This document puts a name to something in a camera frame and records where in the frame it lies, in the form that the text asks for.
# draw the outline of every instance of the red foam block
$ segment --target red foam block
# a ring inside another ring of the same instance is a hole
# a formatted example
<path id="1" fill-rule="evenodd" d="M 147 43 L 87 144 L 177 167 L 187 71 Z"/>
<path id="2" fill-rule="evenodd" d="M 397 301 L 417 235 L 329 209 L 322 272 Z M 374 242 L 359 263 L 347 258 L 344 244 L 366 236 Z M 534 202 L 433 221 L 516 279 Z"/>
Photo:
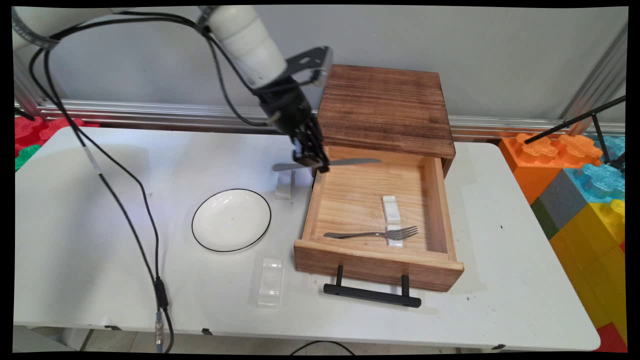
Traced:
<path id="1" fill-rule="evenodd" d="M 82 121 L 82 119 L 74 119 L 74 122 L 78 126 L 85 126 L 85 123 L 84 121 Z M 58 130 L 62 129 L 63 127 L 69 126 L 69 123 L 65 118 L 60 118 L 48 122 L 47 125 L 49 125 L 49 127 L 40 132 L 40 139 L 45 141 L 50 139 L 55 133 L 58 132 Z"/>
<path id="2" fill-rule="evenodd" d="M 627 352 L 627 346 L 613 323 L 599 328 L 598 335 L 600 335 L 600 347 L 594 351 Z"/>
<path id="3" fill-rule="evenodd" d="M 15 143 L 30 146 L 40 139 L 38 133 L 46 129 L 47 124 L 40 117 L 34 121 L 26 117 L 17 117 L 14 119 L 14 128 Z"/>

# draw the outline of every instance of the open drawer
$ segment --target open drawer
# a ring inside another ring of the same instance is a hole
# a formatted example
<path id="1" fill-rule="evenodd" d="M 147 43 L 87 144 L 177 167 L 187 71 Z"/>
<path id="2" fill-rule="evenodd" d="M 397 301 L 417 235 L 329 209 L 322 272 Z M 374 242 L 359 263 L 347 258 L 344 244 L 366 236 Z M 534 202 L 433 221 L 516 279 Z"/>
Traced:
<path id="1" fill-rule="evenodd" d="M 302 239 L 294 243 L 296 269 L 448 291 L 464 271 L 456 260 L 442 161 L 431 156 L 328 146 L 331 160 L 376 158 L 379 163 L 334 166 L 317 173 Z M 391 247 L 382 236 L 326 238 L 324 233 L 383 231 L 381 198 L 395 195 L 402 227 L 419 233 Z"/>

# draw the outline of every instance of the wooden cabinet top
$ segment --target wooden cabinet top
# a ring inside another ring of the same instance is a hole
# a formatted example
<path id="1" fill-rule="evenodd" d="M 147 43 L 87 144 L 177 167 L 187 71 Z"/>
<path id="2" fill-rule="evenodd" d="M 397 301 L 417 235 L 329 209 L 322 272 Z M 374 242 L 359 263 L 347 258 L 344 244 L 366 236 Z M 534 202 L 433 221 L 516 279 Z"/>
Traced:
<path id="1" fill-rule="evenodd" d="M 436 72 L 334 65 L 318 122 L 325 145 L 453 158 Z"/>

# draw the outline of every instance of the black cable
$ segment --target black cable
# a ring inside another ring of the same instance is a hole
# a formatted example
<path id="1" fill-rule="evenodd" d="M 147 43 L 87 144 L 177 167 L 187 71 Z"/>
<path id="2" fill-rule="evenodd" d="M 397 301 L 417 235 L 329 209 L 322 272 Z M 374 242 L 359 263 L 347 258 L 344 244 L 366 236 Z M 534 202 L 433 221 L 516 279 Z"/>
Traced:
<path id="1" fill-rule="evenodd" d="M 307 346 L 309 346 L 309 345 L 317 344 L 317 343 L 332 343 L 332 344 L 336 344 L 336 345 L 338 345 L 338 346 L 342 347 L 344 350 L 347 350 L 347 352 L 348 352 L 349 354 L 351 354 L 351 355 L 355 355 L 351 350 L 349 350 L 349 349 L 348 349 L 348 347 L 344 346 L 343 344 L 338 343 L 338 342 L 336 342 L 336 341 L 327 341 L 327 340 L 316 340 L 316 341 L 311 341 L 310 343 L 308 343 L 308 344 L 306 344 L 306 345 L 303 345 L 303 346 L 299 347 L 296 351 L 292 352 L 292 353 L 291 353 L 291 354 L 289 354 L 289 355 L 290 355 L 290 356 L 291 356 L 291 355 L 295 355 L 297 352 L 299 352 L 300 350 L 304 349 L 305 347 L 307 347 Z"/>
<path id="2" fill-rule="evenodd" d="M 53 80 L 51 78 L 51 70 L 49 69 L 49 55 L 50 55 L 50 53 L 51 53 L 50 51 L 45 51 L 45 55 L 44 55 L 44 73 L 45 73 L 45 77 L 47 78 L 47 83 L 49 84 L 49 88 L 51 89 L 51 93 L 53 94 L 53 97 L 50 97 L 50 100 L 56 105 L 56 107 L 62 112 L 62 114 L 64 114 L 65 118 L 67 119 L 67 122 L 69 123 L 69 126 L 72 128 L 72 130 L 74 131 L 74 134 L 76 135 L 77 139 L 80 141 L 80 144 L 84 148 L 86 148 L 86 144 L 84 143 L 84 141 L 80 137 L 80 133 L 84 134 L 84 132 L 82 132 L 82 130 L 79 129 L 78 125 L 71 119 L 71 117 L 67 113 L 67 109 L 65 109 L 64 105 L 62 104 L 62 100 L 60 99 L 60 96 L 58 95 L 58 92 L 56 91 L 56 87 L 53 85 Z M 93 140 L 91 140 L 89 138 L 89 136 L 87 136 L 86 134 L 84 134 L 83 136 L 86 137 L 88 140 L 90 140 L 95 145 L 95 142 Z M 117 161 L 115 161 L 113 158 L 111 158 L 111 156 L 109 156 L 109 158 L 112 159 L 116 164 L 119 164 Z M 128 170 L 127 170 L 127 173 L 132 175 L 132 177 L 137 180 L 137 178 L 135 176 L 133 176 L 133 174 L 131 174 Z M 142 255 L 142 259 L 144 260 L 145 266 L 147 268 L 147 271 L 149 272 L 149 277 L 151 278 L 151 284 L 154 287 L 154 295 L 156 295 L 156 308 L 159 311 L 160 305 L 159 305 L 158 300 L 157 300 L 156 286 L 155 286 L 156 283 L 154 282 L 154 276 L 153 276 L 153 273 L 151 271 L 151 267 L 149 266 L 149 262 L 147 260 L 147 255 L 145 254 L 145 250 L 142 247 L 142 243 L 140 242 L 140 238 L 138 237 L 138 233 L 136 232 L 136 228 L 133 226 L 133 223 L 131 222 L 131 219 L 129 218 L 129 214 L 127 213 L 127 210 L 124 208 L 124 205 L 122 205 L 122 202 L 120 202 L 120 198 L 113 191 L 113 189 L 112 189 L 111 185 L 109 184 L 109 182 L 107 181 L 107 179 L 104 177 L 104 175 L 102 173 L 98 173 L 98 176 L 100 177 L 100 180 L 102 180 L 102 183 L 104 184 L 104 186 L 106 186 L 106 188 L 109 190 L 109 193 L 111 193 L 111 196 L 113 196 L 113 198 L 116 200 L 116 203 L 118 203 L 118 206 L 120 207 L 120 210 L 122 210 L 122 213 L 124 214 L 124 217 L 127 219 L 127 223 L 129 223 L 129 227 L 131 228 L 131 232 L 133 233 L 133 236 L 136 239 L 136 243 L 138 244 L 138 248 L 140 249 L 140 254 Z"/>
<path id="3" fill-rule="evenodd" d="M 216 56 L 216 50 L 213 47 L 213 45 L 211 45 L 211 41 L 209 39 L 207 39 L 207 45 L 209 46 L 209 49 L 211 50 L 211 55 L 213 56 L 213 61 L 216 63 L 216 71 L 218 72 L 218 80 L 220 81 L 220 88 L 222 89 L 222 96 L 225 98 L 225 101 L 227 102 L 227 106 L 231 109 L 231 111 L 234 113 L 234 115 L 239 118 L 240 120 L 242 120 L 242 122 L 245 122 L 251 126 L 267 126 L 269 124 L 267 124 L 266 122 L 253 122 L 251 120 L 246 119 L 244 116 L 240 115 L 240 113 L 236 110 L 236 108 L 234 107 L 234 105 L 231 103 L 231 100 L 229 99 L 229 95 L 227 94 L 227 89 L 225 88 L 225 82 L 222 78 L 222 71 L 220 70 L 220 63 L 218 62 L 218 57 Z"/>
<path id="4" fill-rule="evenodd" d="M 180 15 L 175 15 L 172 13 L 159 13 L 159 12 L 130 12 L 130 11 L 125 11 L 125 12 L 120 12 L 118 13 L 118 15 L 133 15 L 133 16 L 156 16 L 156 17 L 171 17 L 173 19 L 177 19 L 183 22 L 183 25 L 189 26 L 191 28 L 193 28 L 194 30 L 197 30 L 197 24 L 185 17 L 182 17 Z M 208 27 L 205 27 L 203 32 L 201 33 L 201 35 L 203 37 L 205 37 L 208 41 L 211 41 L 217 48 L 218 51 L 222 53 L 222 55 L 225 57 L 226 61 L 228 62 L 228 64 L 231 66 L 231 69 L 236 73 L 236 76 L 238 77 L 238 79 L 240 80 L 240 82 L 242 82 L 242 84 L 244 85 L 244 87 L 249 90 L 249 92 L 251 92 L 253 95 L 257 95 L 257 94 L 265 94 L 268 92 L 274 92 L 274 91 L 281 91 L 281 90 L 287 90 L 290 88 L 295 88 L 297 86 L 305 86 L 308 84 L 313 83 L 314 80 L 308 80 L 308 81 L 304 81 L 302 83 L 299 84 L 292 84 L 292 85 L 282 85 L 282 86 L 276 86 L 274 88 L 267 88 L 267 89 L 254 89 L 252 87 L 249 86 L 249 84 L 246 83 L 246 81 L 244 80 L 244 77 L 242 77 L 242 75 L 240 74 L 240 72 L 238 71 L 236 65 L 234 64 L 234 62 L 231 61 L 231 59 L 229 58 L 229 56 L 226 54 L 226 52 L 222 49 L 222 47 L 220 46 L 220 44 L 213 39 L 213 37 L 211 36 L 211 34 L 209 34 L 209 30 Z"/>
<path id="5" fill-rule="evenodd" d="M 169 351 L 171 351 L 171 348 L 173 347 L 173 325 L 171 324 L 171 318 L 169 317 L 169 310 L 167 309 L 163 309 L 164 310 L 164 317 L 166 318 L 166 324 L 167 326 L 169 326 L 169 345 L 166 347 L 166 350 L 164 351 L 165 354 L 169 354 Z"/>
<path id="6" fill-rule="evenodd" d="M 61 40 L 62 38 L 65 38 L 71 34 L 77 33 L 79 31 L 82 30 L 86 30 L 86 29 L 91 29 L 91 28 L 96 28 L 99 26 L 105 26 L 105 25 L 110 25 L 110 24 L 123 24 L 123 23 L 133 23 L 133 22 L 152 22 L 152 21 L 166 21 L 166 22 L 174 22 L 176 24 L 182 24 L 185 26 L 189 26 L 193 29 L 196 29 L 196 24 L 185 18 L 185 17 L 181 17 L 179 15 L 174 15 L 174 14 L 168 14 L 168 13 L 154 13 L 154 12 L 123 12 L 121 13 L 123 15 L 137 15 L 137 16 L 149 16 L 149 18 L 146 19 L 116 19 L 116 20 L 107 20 L 107 21 L 101 21 L 101 22 L 94 22 L 92 24 L 87 24 L 87 25 L 82 25 L 82 24 L 77 24 L 72 26 L 71 28 L 65 29 L 63 31 L 60 31 L 57 34 L 54 34 L 51 38 L 53 39 L 57 39 L 57 40 Z M 236 75 L 238 76 L 238 78 L 240 79 L 240 81 L 242 82 L 242 84 L 249 90 L 249 92 L 251 92 L 253 95 L 256 95 L 258 93 L 265 93 L 265 92 L 273 92 L 273 91 L 279 91 L 279 90 L 285 90 L 288 88 L 292 88 L 295 86 L 303 86 L 303 85 L 307 85 L 309 83 L 312 82 L 312 80 L 306 81 L 304 83 L 301 84 L 296 84 L 296 85 L 285 85 L 285 86 L 277 86 L 274 88 L 270 88 L 270 89 L 265 89 L 265 90 L 254 90 L 253 88 L 251 88 L 246 81 L 244 80 L 244 78 L 242 77 L 242 75 L 239 73 L 238 69 L 236 68 L 236 66 L 233 64 L 233 62 L 231 61 L 231 59 L 228 57 L 228 55 L 226 54 L 226 52 L 222 49 L 222 47 L 219 45 L 219 43 L 217 43 L 217 41 L 215 41 L 215 39 L 213 39 L 213 37 L 206 33 L 203 32 L 201 33 L 201 35 L 207 40 L 207 45 L 209 46 L 209 49 L 211 50 L 212 53 L 212 57 L 214 59 L 214 62 L 216 64 L 216 70 L 218 71 L 218 79 L 220 81 L 220 87 L 223 91 L 223 95 L 224 98 L 229 106 L 229 108 L 231 108 L 231 110 L 234 112 L 234 115 L 236 115 L 240 120 L 242 120 L 243 122 L 252 125 L 252 126 L 266 126 L 266 123 L 256 123 L 256 122 L 252 122 L 250 120 L 247 120 L 246 118 L 242 117 L 237 110 L 235 109 L 235 107 L 233 106 L 233 104 L 231 103 L 229 97 L 228 97 L 228 93 L 227 90 L 225 88 L 224 85 L 224 80 L 223 80 L 223 76 L 220 70 L 220 64 L 218 62 L 218 58 L 216 56 L 216 52 L 214 47 L 211 45 L 215 45 L 215 47 L 217 47 L 220 52 L 222 53 L 222 55 L 225 57 L 225 59 L 228 61 L 229 65 L 232 67 L 232 70 L 236 73 Z M 174 338 L 174 334 L 173 334 L 173 325 L 171 323 L 171 319 L 169 316 L 169 312 L 168 312 L 168 302 L 166 301 L 166 292 L 164 291 L 164 285 L 162 285 L 162 293 L 159 293 L 158 290 L 158 282 L 161 283 L 161 280 L 159 278 L 159 270 L 158 270 L 158 247 L 159 247 L 159 238 L 158 238 L 158 233 L 157 233 L 157 229 L 156 229 L 156 225 L 155 222 L 153 220 L 153 216 L 151 215 L 151 210 L 149 208 L 148 205 L 148 201 L 147 201 L 147 195 L 146 195 L 146 191 L 144 189 L 144 186 L 142 185 L 142 182 L 135 177 L 128 169 L 126 169 L 122 164 L 120 164 L 119 162 L 117 162 L 117 160 L 115 160 L 114 158 L 112 158 L 105 150 L 103 150 L 99 145 L 97 145 L 97 143 L 95 143 L 93 141 L 93 139 L 91 139 L 86 133 L 84 133 L 84 131 L 82 131 L 79 126 L 77 126 L 76 123 L 73 122 L 73 120 L 70 118 L 69 114 L 67 113 L 67 110 L 65 109 L 62 100 L 60 99 L 60 96 L 58 95 L 57 91 L 55 90 L 55 87 L 53 85 L 52 79 L 51 79 L 51 72 L 49 69 L 49 51 L 47 51 L 45 53 L 45 75 L 47 77 L 47 82 L 51 88 L 51 92 L 53 94 L 50 95 L 47 90 L 42 86 L 42 84 L 40 84 L 37 80 L 37 78 L 35 77 L 35 73 L 33 71 L 34 66 L 35 66 L 35 62 L 37 61 L 38 57 L 42 54 L 43 50 L 39 49 L 31 58 L 31 61 L 29 63 L 29 73 L 32 77 L 32 79 L 34 80 L 34 82 L 36 83 L 36 85 L 38 86 L 38 88 L 42 91 L 43 94 L 45 94 L 45 96 L 47 96 L 51 102 L 53 102 L 53 104 L 62 112 L 62 114 L 65 116 L 67 122 L 69 123 L 69 126 L 72 128 L 72 130 L 74 131 L 74 134 L 76 135 L 77 139 L 80 141 L 80 144 L 86 148 L 86 144 L 84 143 L 84 141 L 82 140 L 82 138 L 80 137 L 80 135 L 82 135 L 83 137 L 85 137 L 89 142 L 91 142 L 94 146 L 96 146 L 96 148 L 98 148 L 98 150 L 103 153 L 105 156 L 107 156 L 113 163 L 115 163 L 116 165 L 118 165 L 123 171 L 125 171 L 128 175 L 130 175 L 140 186 L 141 191 L 143 193 L 143 198 L 145 200 L 145 207 L 147 208 L 147 213 L 149 215 L 149 219 L 152 223 L 152 227 L 154 228 L 154 233 L 156 236 L 156 281 L 154 282 L 154 278 L 153 278 L 153 273 L 151 271 L 151 267 L 149 266 L 149 263 L 147 261 L 147 257 L 145 255 L 144 249 L 142 248 L 140 239 L 138 238 L 138 234 L 135 231 L 135 228 L 131 222 L 131 219 L 129 218 L 124 206 L 122 205 L 122 203 L 120 202 L 120 199 L 117 197 L 116 193 L 113 191 L 113 189 L 111 188 L 111 186 L 109 185 L 109 183 L 107 182 L 106 178 L 102 175 L 99 174 L 100 179 L 102 180 L 102 182 L 105 184 L 105 186 L 107 187 L 107 189 L 109 190 L 109 192 L 111 193 L 111 195 L 114 197 L 114 199 L 116 200 L 116 202 L 118 203 L 118 205 L 120 206 L 120 209 L 122 210 L 123 214 L 125 215 L 125 218 L 127 219 L 127 222 L 129 223 L 129 226 L 134 234 L 134 237 L 136 239 L 136 242 L 138 244 L 138 247 L 140 249 L 141 255 L 143 256 L 143 260 L 145 262 L 145 266 L 147 267 L 147 270 L 149 272 L 149 275 L 151 277 L 152 280 L 152 284 L 154 285 L 154 294 L 156 296 L 156 307 L 159 310 L 159 308 L 161 307 L 164 311 L 165 317 L 167 318 L 167 324 L 169 326 L 169 332 L 170 332 L 170 342 L 169 342 L 169 346 L 167 347 L 165 353 L 168 353 L 172 347 L 173 347 L 173 338 Z M 161 304 L 159 301 L 159 296 L 164 298 L 164 303 Z"/>
<path id="7" fill-rule="evenodd" d="M 27 114 L 26 112 L 22 111 L 20 108 L 16 108 L 15 106 L 13 107 L 13 112 L 20 115 L 21 117 L 27 118 L 31 121 L 35 121 L 36 119 L 34 117 L 32 117 L 31 115 Z"/>

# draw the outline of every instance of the wooden cabinet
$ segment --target wooden cabinet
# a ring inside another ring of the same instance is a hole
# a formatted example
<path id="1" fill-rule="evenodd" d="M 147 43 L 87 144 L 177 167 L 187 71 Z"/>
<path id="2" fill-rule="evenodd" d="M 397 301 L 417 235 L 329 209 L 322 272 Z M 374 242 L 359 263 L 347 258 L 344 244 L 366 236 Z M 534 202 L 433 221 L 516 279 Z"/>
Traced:
<path id="1" fill-rule="evenodd" d="M 296 269 L 448 291 L 464 271 L 454 248 L 444 176 L 455 156 L 437 73 L 334 65 L 318 113 L 331 160 L 379 163 L 318 173 Z M 324 233 L 382 231 L 381 198 L 395 195 L 403 227 L 419 233 L 404 247 L 382 236 L 333 239 Z"/>

